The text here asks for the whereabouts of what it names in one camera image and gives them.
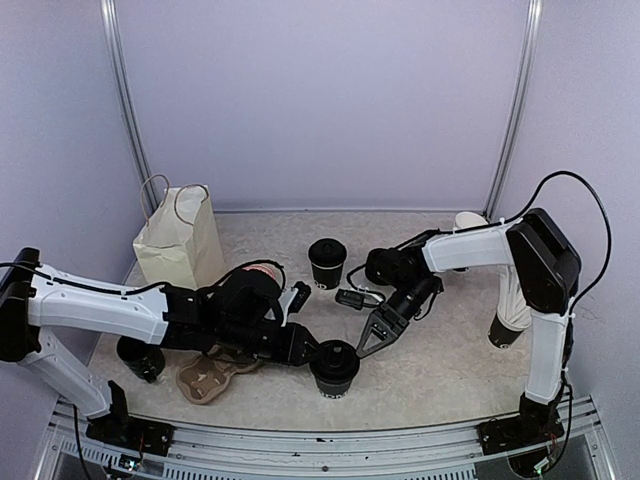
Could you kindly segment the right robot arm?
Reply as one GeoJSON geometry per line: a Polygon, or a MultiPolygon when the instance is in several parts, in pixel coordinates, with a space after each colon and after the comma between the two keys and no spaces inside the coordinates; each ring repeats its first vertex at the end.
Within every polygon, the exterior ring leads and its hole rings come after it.
{"type": "Polygon", "coordinates": [[[514,268],[530,311],[532,350],[521,400],[526,410],[513,419],[511,433],[531,444],[550,427],[545,408],[566,384],[574,309],[590,290],[579,285],[581,259],[575,248],[549,214],[531,202],[509,219],[426,230],[395,247],[371,251],[363,266],[367,278],[394,291],[369,314],[356,353],[364,359],[392,345],[423,304],[439,294],[441,273],[484,266],[514,268]]]}

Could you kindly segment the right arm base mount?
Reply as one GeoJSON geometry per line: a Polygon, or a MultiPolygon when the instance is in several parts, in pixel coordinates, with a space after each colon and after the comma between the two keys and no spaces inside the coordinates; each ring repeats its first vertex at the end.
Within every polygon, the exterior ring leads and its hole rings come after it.
{"type": "Polygon", "coordinates": [[[484,455],[524,448],[550,441],[564,435],[564,427],[557,407],[559,393],[549,403],[538,403],[522,395],[515,416],[488,420],[477,426],[484,455]]]}

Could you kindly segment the stack of paper cups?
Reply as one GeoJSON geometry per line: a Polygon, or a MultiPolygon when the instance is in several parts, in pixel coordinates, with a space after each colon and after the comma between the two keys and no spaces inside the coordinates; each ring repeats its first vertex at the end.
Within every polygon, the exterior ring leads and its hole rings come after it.
{"type": "Polygon", "coordinates": [[[470,211],[463,211],[455,215],[453,230],[458,231],[487,224],[487,220],[482,215],[470,211]]]}

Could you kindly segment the black paper cup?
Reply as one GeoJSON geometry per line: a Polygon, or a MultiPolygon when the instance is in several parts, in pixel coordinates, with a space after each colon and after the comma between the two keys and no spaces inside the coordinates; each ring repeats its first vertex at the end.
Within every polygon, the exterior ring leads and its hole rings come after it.
{"type": "Polygon", "coordinates": [[[336,289],[341,282],[345,259],[342,257],[311,257],[310,265],[315,285],[321,290],[336,289]]]}
{"type": "Polygon", "coordinates": [[[337,400],[344,398],[349,392],[353,379],[341,379],[339,381],[328,381],[321,377],[315,378],[316,386],[320,394],[328,399],[337,400]]]}

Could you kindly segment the brown cardboard cup carrier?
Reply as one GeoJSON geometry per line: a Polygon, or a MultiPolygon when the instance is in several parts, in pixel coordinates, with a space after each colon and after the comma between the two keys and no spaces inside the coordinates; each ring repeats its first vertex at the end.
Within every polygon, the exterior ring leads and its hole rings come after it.
{"type": "Polygon", "coordinates": [[[234,376],[253,373],[262,365],[236,349],[214,346],[180,367],[176,384],[190,403],[207,405],[228,389],[234,376]]]}

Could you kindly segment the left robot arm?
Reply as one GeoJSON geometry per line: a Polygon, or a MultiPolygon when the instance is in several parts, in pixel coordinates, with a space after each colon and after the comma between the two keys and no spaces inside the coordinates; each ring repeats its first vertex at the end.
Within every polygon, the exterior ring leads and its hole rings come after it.
{"type": "Polygon", "coordinates": [[[310,289],[265,272],[267,260],[233,268],[197,289],[167,281],[130,290],[69,275],[21,250],[2,263],[1,359],[36,372],[121,445],[140,434],[124,390],[92,374],[53,335],[66,327],[130,338],[162,349],[208,352],[215,345],[252,358],[300,367],[319,355],[310,331],[289,321],[310,289]]]}

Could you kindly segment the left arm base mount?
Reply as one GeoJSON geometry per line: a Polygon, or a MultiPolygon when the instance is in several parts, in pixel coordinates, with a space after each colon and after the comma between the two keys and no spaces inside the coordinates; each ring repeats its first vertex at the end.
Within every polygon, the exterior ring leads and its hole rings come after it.
{"type": "Polygon", "coordinates": [[[104,416],[89,420],[86,436],[142,454],[166,457],[175,427],[169,423],[131,416],[124,390],[112,380],[107,385],[111,393],[109,411],[104,416]]]}

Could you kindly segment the black lid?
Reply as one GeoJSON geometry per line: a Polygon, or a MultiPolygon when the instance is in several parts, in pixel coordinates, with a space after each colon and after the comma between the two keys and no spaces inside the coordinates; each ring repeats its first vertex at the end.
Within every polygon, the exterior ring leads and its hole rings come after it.
{"type": "Polygon", "coordinates": [[[308,249],[309,261],[319,267],[333,268],[343,264],[347,258],[346,247],[333,238],[321,238],[308,249]]]}
{"type": "Polygon", "coordinates": [[[319,345],[318,356],[310,362],[310,371],[325,383],[352,381],[360,369],[355,348],[342,340],[327,340],[319,345]]]}

